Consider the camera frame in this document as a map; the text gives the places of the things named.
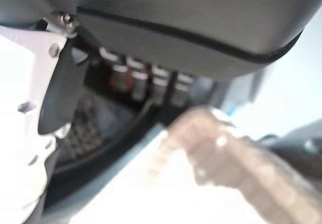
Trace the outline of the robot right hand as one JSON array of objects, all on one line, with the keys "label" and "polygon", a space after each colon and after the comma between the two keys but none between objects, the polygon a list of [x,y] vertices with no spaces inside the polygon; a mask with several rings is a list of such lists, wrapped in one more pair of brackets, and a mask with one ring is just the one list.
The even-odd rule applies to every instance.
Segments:
[{"label": "robot right hand", "polygon": [[1,0],[1,223],[67,223],[168,126],[288,53],[321,0]]}]

